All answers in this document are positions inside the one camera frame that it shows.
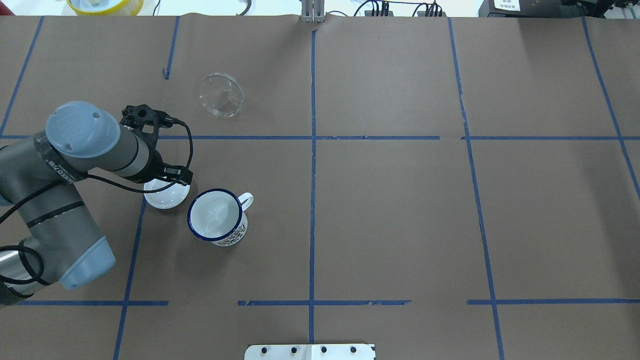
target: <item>robotic arm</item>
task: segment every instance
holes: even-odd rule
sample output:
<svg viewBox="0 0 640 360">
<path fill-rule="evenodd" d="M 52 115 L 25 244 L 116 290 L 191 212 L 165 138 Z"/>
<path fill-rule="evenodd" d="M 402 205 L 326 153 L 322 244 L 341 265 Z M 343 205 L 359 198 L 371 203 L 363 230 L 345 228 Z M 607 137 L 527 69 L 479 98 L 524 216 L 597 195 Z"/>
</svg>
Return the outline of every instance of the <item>robotic arm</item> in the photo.
<svg viewBox="0 0 640 360">
<path fill-rule="evenodd" d="M 191 184 L 191 155 L 186 167 L 173 166 L 156 150 L 159 128 L 180 124 L 191 138 L 188 126 L 147 105 L 127 106 L 122 115 L 118 123 L 92 104 L 68 102 L 49 117 L 44 131 L 0 146 L 0 205 L 18 208 L 31 232 L 18 245 L 0 247 L 0 307 L 57 281 L 77 288 L 115 264 L 106 237 L 73 185 L 99 178 L 87 171 L 98 167 L 134 183 L 171 182 L 149 192 Z M 154 132 L 144 133 L 145 125 Z"/>
</svg>

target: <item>white enamel mug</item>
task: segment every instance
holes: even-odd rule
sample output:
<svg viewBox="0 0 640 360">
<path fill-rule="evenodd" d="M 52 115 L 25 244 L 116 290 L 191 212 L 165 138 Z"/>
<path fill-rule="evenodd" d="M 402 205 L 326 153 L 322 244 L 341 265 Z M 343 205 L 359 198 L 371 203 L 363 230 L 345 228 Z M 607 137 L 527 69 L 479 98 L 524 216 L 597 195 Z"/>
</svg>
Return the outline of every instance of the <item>white enamel mug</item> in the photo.
<svg viewBox="0 0 640 360">
<path fill-rule="evenodd" d="M 187 213 L 191 232 L 217 246 L 231 246 L 246 233 L 245 210 L 253 204 L 253 195 L 236 196 L 226 189 L 211 189 L 196 196 Z"/>
</svg>

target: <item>yellow container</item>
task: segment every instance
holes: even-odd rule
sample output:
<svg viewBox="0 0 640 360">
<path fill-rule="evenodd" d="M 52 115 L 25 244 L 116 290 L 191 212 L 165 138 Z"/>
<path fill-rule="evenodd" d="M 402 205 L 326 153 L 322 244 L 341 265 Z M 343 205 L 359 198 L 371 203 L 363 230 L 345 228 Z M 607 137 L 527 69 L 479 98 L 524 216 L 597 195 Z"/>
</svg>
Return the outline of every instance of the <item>yellow container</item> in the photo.
<svg viewBox="0 0 640 360">
<path fill-rule="evenodd" d="M 140 12 L 144 0 L 101 0 L 94 6 L 89 0 L 67 0 L 76 14 L 82 15 L 130 15 Z"/>
</svg>

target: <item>white bowl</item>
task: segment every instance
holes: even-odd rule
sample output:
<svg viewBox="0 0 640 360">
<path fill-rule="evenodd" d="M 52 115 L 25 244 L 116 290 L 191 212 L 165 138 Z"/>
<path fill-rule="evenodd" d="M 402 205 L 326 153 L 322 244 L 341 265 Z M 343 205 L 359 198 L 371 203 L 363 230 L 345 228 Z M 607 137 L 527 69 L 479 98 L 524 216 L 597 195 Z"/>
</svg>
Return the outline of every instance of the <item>white bowl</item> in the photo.
<svg viewBox="0 0 640 360">
<path fill-rule="evenodd" d="M 163 188 L 170 183 L 166 181 L 153 179 L 144 185 L 145 191 Z M 174 184 L 169 189 L 157 193 L 146 193 L 147 202 L 157 209 L 171 209 L 178 206 L 189 193 L 189 185 Z"/>
</svg>

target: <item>white label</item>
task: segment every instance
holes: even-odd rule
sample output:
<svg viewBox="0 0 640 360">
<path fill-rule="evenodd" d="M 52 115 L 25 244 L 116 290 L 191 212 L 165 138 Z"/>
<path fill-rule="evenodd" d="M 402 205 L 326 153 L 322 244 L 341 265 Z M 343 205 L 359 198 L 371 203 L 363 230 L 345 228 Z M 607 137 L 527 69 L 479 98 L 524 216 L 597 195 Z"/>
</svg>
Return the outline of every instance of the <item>white label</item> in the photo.
<svg viewBox="0 0 640 360">
<path fill-rule="evenodd" d="M 493 0 L 496 9 L 508 10 L 511 12 L 520 11 L 520 0 Z"/>
</svg>

